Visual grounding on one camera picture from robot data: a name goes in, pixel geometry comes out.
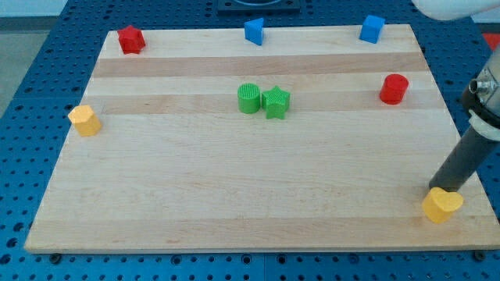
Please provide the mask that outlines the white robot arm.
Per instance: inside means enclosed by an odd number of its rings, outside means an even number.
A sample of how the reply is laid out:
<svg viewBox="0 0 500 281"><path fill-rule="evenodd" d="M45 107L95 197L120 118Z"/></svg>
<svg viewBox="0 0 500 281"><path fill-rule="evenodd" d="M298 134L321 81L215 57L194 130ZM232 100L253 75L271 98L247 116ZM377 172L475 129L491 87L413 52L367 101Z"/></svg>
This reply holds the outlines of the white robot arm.
<svg viewBox="0 0 500 281"><path fill-rule="evenodd" d="M433 20L457 20L499 7L499 0L412 0L425 16ZM470 125L482 136L499 141L499 46L472 79L467 88L472 101L466 105Z"/></svg>

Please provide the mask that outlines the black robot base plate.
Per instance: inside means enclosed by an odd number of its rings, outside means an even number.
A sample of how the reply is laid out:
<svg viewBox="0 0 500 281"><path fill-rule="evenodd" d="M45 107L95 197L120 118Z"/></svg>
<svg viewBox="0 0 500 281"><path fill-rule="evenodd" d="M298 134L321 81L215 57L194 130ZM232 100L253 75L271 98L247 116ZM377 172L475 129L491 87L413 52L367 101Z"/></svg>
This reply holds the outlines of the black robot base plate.
<svg viewBox="0 0 500 281"><path fill-rule="evenodd" d="M301 0L217 0L217 13L238 12L299 12Z"/></svg>

